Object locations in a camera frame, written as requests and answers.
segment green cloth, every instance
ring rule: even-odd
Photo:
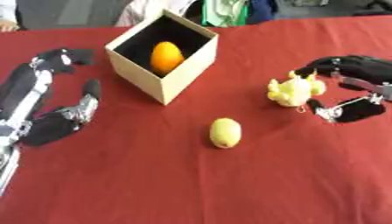
[[[203,25],[229,27],[245,25],[248,17],[247,0],[205,0]]]

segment red table surface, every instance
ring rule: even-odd
[[[217,59],[169,106],[109,64],[104,45],[125,29],[0,35],[0,81],[36,53],[93,48],[95,65],[56,78],[48,103],[75,104],[98,78],[103,97],[82,132],[22,151],[0,199],[1,224],[390,224],[391,114],[332,125],[266,99],[271,78],[349,53],[392,58],[392,17],[279,20],[217,29]],[[328,105],[361,93],[327,80]],[[241,123],[232,150],[208,126]]]

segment yellow stuffed toy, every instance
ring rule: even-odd
[[[316,80],[315,70],[306,79],[296,75],[294,71],[289,72],[290,80],[279,84],[277,80],[271,80],[268,85],[268,98],[284,107],[300,107],[312,97],[322,95],[326,91],[326,84]]]

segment open box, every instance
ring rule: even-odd
[[[156,44],[174,43],[185,61],[164,78],[151,72]],[[148,95],[167,105],[215,60],[218,34],[168,10],[144,20],[106,45],[115,71]]]

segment orange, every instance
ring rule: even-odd
[[[181,51],[171,42],[160,42],[152,51],[152,71],[165,76],[184,61]]]

